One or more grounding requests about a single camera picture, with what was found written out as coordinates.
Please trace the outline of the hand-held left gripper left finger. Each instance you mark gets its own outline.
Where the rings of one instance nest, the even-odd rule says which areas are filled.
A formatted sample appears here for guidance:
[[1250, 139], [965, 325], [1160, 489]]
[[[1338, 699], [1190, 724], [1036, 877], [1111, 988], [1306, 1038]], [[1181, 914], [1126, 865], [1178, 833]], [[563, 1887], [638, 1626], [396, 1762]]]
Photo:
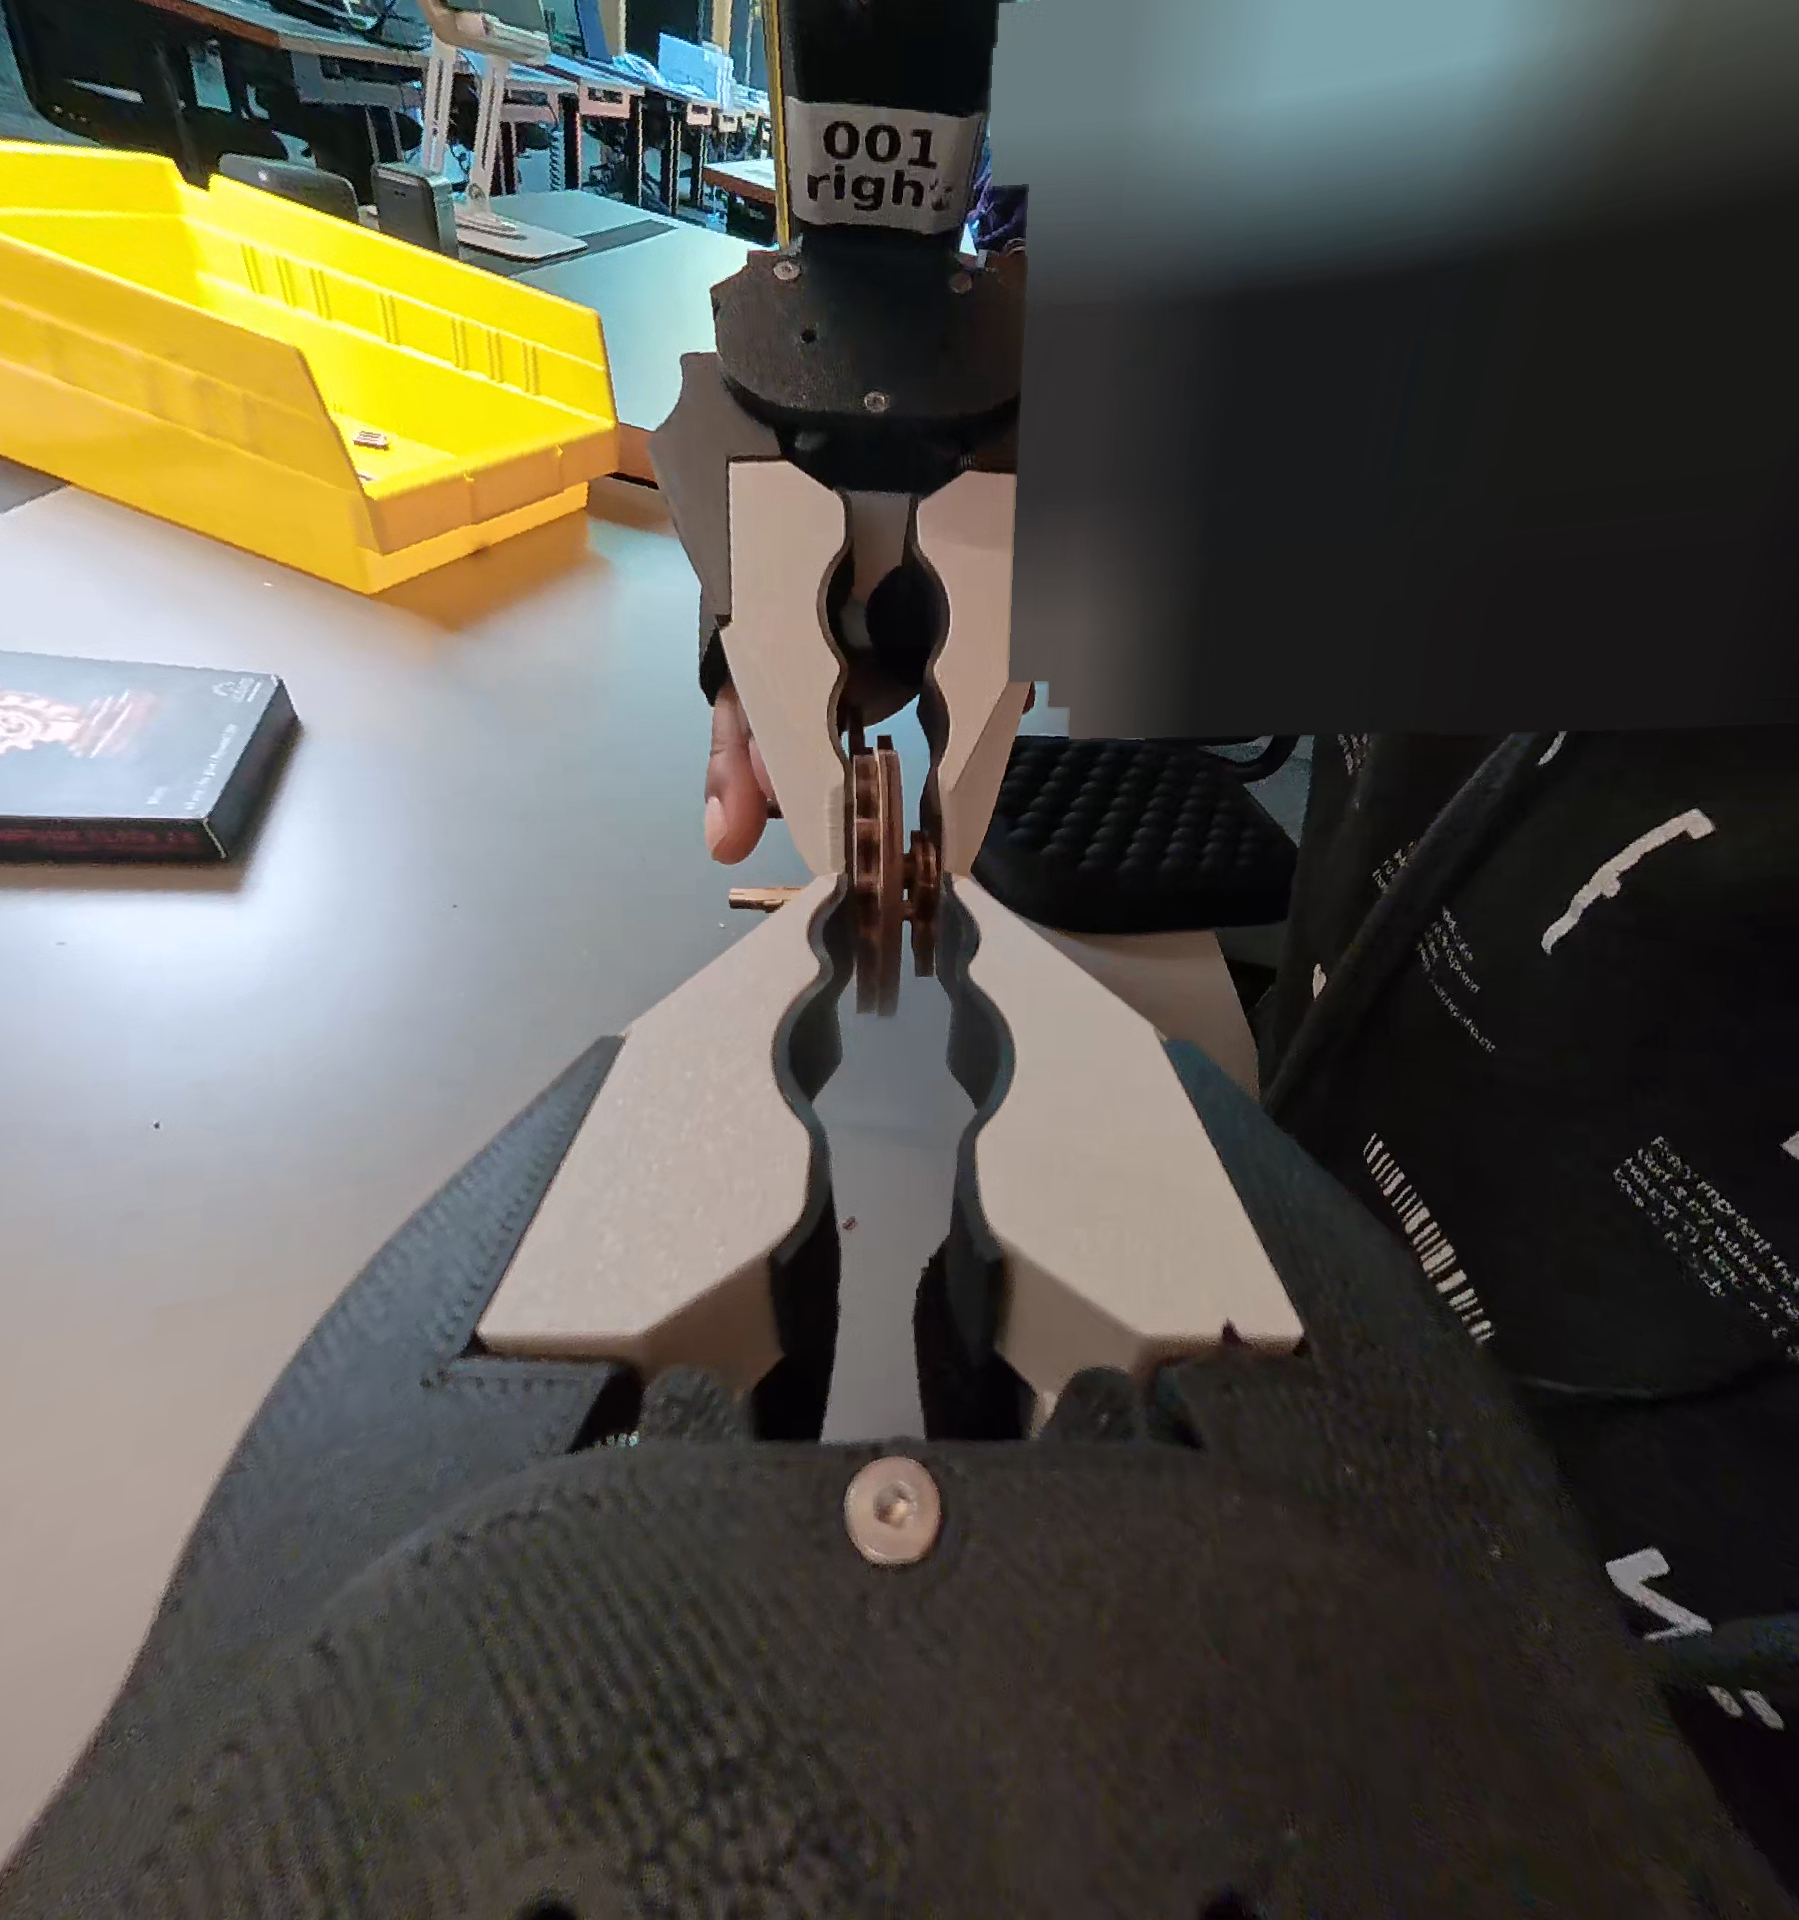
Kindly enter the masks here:
[[839, 1215], [818, 1093], [844, 982], [844, 878], [823, 874], [617, 1038], [484, 1309], [487, 1351], [826, 1404]]

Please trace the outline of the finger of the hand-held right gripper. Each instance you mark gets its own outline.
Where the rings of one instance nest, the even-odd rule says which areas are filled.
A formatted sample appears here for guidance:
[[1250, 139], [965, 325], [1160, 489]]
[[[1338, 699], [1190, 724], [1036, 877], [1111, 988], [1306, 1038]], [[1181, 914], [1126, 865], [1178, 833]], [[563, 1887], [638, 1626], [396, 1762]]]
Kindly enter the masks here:
[[814, 877], [842, 874], [844, 659], [826, 590], [848, 553], [844, 501], [792, 462], [732, 462], [727, 534], [727, 674], [799, 857]]
[[923, 710], [944, 874], [977, 868], [1033, 692], [1012, 675], [1015, 511], [1015, 476], [956, 476], [912, 508], [912, 552], [944, 598]]

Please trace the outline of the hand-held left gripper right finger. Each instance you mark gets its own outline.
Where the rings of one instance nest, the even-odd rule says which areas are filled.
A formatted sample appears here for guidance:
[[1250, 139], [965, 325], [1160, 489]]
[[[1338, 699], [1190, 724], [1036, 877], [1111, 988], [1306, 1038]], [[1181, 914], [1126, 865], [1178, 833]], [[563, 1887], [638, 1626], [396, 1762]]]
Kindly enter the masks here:
[[944, 903], [960, 1137], [945, 1294], [1030, 1425], [1078, 1374], [1145, 1385], [1224, 1348], [1293, 1355], [1303, 1327], [1181, 1066], [1255, 1106], [1254, 1033], [1209, 930], [1036, 927], [974, 877]]

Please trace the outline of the wooden gear assembly with pegs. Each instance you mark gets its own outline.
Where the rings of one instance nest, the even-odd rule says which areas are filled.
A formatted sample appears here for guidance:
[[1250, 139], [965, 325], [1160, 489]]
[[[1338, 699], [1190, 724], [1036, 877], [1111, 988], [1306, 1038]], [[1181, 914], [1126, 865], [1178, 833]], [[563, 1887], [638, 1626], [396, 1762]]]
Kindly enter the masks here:
[[854, 717], [844, 744], [844, 868], [833, 917], [821, 917], [811, 882], [803, 888], [733, 884], [727, 891], [732, 912], [789, 912], [793, 921], [789, 932], [748, 935], [739, 944], [747, 988], [772, 1003], [772, 1026], [781, 1026], [821, 982], [823, 953], [806, 944], [814, 930], [851, 935], [856, 1011], [893, 1015], [900, 996], [906, 927], [932, 891], [932, 874], [918, 865], [932, 854], [932, 844], [906, 832], [905, 777], [893, 736], [871, 739]]

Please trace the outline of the person's right hand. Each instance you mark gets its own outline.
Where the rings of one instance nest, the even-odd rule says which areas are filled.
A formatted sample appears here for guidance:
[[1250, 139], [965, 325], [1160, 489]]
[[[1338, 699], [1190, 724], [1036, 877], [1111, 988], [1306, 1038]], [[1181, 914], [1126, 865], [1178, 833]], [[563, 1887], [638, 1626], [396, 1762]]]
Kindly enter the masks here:
[[710, 762], [705, 772], [705, 845], [720, 865], [739, 865], [757, 848], [777, 806], [763, 753], [738, 689], [712, 699]]

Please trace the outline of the wood-edged grey table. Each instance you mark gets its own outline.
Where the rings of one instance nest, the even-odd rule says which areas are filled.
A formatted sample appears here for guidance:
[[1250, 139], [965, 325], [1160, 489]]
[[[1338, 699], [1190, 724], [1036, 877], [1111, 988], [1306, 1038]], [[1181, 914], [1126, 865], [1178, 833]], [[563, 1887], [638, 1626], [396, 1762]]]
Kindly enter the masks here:
[[712, 350], [710, 289], [739, 270], [753, 241], [590, 189], [522, 189], [495, 212], [586, 241], [522, 276], [596, 313], [622, 420], [617, 474], [653, 484], [651, 431], [677, 402], [681, 359]]

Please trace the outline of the black textured seat cushion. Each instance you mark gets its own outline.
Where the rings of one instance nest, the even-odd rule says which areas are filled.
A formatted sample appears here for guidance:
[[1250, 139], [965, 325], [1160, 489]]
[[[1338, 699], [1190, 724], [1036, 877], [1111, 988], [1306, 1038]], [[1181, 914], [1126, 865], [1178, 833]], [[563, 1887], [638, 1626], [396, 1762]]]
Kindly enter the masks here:
[[974, 877], [1033, 923], [1150, 935], [1282, 921], [1294, 857], [1209, 747], [1018, 736]]

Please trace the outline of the person's black printed hoodie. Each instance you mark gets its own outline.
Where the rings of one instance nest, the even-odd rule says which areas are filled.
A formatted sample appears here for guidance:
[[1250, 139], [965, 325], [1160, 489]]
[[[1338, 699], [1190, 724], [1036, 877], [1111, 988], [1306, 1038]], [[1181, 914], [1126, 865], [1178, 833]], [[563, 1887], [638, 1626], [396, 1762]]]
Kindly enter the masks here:
[[1320, 736], [1261, 1070], [1799, 1901], [1799, 726]]

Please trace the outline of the small grey box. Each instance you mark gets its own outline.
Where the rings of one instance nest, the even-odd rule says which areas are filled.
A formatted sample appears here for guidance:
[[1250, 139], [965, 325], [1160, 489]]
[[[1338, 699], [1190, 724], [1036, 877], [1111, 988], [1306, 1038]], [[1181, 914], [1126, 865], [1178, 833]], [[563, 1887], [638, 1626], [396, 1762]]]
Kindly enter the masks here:
[[407, 160], [377, 164], [371, 177], [377, 228], [381, 234], [445, 258], [459, 255], [450, 177]]

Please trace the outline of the yellow plastic bin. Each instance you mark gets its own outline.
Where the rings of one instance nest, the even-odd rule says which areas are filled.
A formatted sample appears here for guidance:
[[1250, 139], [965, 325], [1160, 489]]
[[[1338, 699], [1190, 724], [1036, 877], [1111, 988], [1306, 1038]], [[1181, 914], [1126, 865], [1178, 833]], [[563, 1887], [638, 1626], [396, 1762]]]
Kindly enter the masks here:
[[161, 154], [0, 139], [0, 456], [359, 593], [589, 507], [595, 309]]

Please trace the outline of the dark wooden table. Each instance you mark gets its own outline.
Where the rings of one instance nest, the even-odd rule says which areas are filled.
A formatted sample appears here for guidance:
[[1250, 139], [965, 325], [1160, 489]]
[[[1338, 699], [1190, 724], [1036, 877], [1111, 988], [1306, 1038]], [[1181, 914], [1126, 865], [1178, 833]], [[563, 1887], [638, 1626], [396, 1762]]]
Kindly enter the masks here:
[[0, 1], [0, 27], [47, 124], [190, 180], [252, 154], [365, 183], [419, 148], [414, 1]]

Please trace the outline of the black puzzle box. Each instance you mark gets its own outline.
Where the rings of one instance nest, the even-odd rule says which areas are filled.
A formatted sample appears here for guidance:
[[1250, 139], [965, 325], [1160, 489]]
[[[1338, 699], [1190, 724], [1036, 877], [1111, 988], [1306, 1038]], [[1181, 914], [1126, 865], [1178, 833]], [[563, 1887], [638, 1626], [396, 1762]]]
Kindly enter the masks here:
[[222, 865], [302, 732], [261, 671], [0, 650], [0, 865]]

